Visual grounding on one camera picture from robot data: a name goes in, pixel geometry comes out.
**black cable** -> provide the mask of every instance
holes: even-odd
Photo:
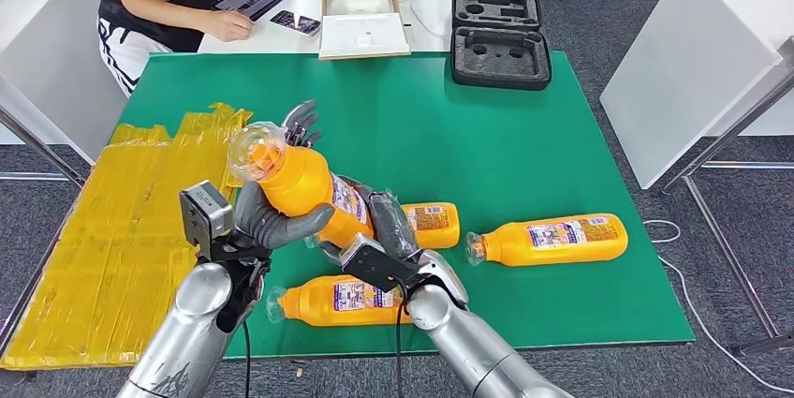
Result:
[[[248,323],[243,322],[245,336],[245,398],[251,392],[251,339],[248,337]]]
[[[400,300],[400,306],[397,308],[397,324],[396,324],[396,342],[397,342],[397,398],[403,398],[403,350],[402,344],[403,340],[400,337],[400,326],[401,326],[401,319],[403,317],[403,312],[408,314],[405,311],[405,304],[408,301],[408,290],[405,287],[405,283],[400,278],[395,278],[397,283],[400,285],[400,293],[403,295],[402,299]]]

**gray carpet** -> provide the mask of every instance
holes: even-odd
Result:
[[[612,154],[644,218],[679,223],[684,231],[675,243],[658,246],[659,253],[679,266],[690,295],[712,333],[733,345],[761,337],[763,331],[694,201],[680,185],[668,197],[637,187],[609,121],[598,103],[611,73],[618,66],[656,0],[542,0],[544,34],[553,49],[564,50],[591,103]],[[708,141],[698,144],[702,147]],[[0,170],[28,169],[31,158],[0,148]],[[791,138],[737,140],[723,158],[794,159]],[[725,172],[698,174],[698,185],[714,213],[724,223],[759,294],[781,328],[794,327],[794,243],[790,221],[794,205],[794,172]],[[0,235],[8,247],[0,251],[5,269],[0,309],[7,312],[20,282],[46,246],[58,221],[74,198],[67,184],[3,184]],[[678,277],[670,275],[679,296]],[[533,351],[523,355],[543,375],[579,398],[585,397],[777,397],[726,359],[693,324],[697,342],[688,346],[642,346]],[[794,349],[745,359],[762,377],[794,387]],[[14,385],[6,377],[0,395],[18,397],[112,396],[126,369],[84,369],[42,372]],[[252,396],[349,397],[395,396],[392,359],[256,361]],[[225,362],[208,396],[242,396],[244,371],[240,362]],[[437,356],[405,361],[405,396],[438,398],[464,396],[458,380]]]

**white shorts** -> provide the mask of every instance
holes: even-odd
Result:
[[[149,61],[149,53],[171,52],[171,49],[141,33],[97,19],[99,52],[127,97],[135,90],[140,74]]]

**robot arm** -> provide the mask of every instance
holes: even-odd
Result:
[[[314,102],[286,118],[287,142],[311,147],[319,132]],[[571,398],[554,386],[477,315],[468,310],[463,284],[443,257],[419,250],[413,229],[390,193],[349,180],[365,200],[377,241],[359,234],[342,252],[323,243],[332,262],[384,291],[401,287],[414,324],[425,331],[475,398]],[[143,351],[121,398],[199,398],[254,303],[261,297],[271,251],[320,231],[333,214],[320,204],[289,218],[267,201],[257,184],[243,186],[232,209],[209,182],[180,193],[184,233],[198,245],[197,265]]]
[[[314,234],[333,209],[319,205],[288,218],[256,183],[231,205],[209,182],[180,193],[184,234],[198,261],[130,373],[120,398],[198,398],[204,395],[231,336],[261,298],[272,249]]]
[[[432,259],[442,272],[449,267],[438,255]],[[408,312],[471,396],[572,398],[532,368],[485,320],[454,299],[450,293],[454,282],[431,278],[410,292]]]
[[[402,288],[414,324],[427,333],[472,397],[572,398],[468,309],[468,294],[457,274],[435,251],[417,248],[413,229],[390,193],[359,192],[368,202],[378,240],[359,234],[338,263],[381,290]],[[323,252],[333,258],[333,247],[325,244]]]

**black carrying case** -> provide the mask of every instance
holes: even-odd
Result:
[[[452,0],[452,79],[539,91],[551,82],[539,0]]]

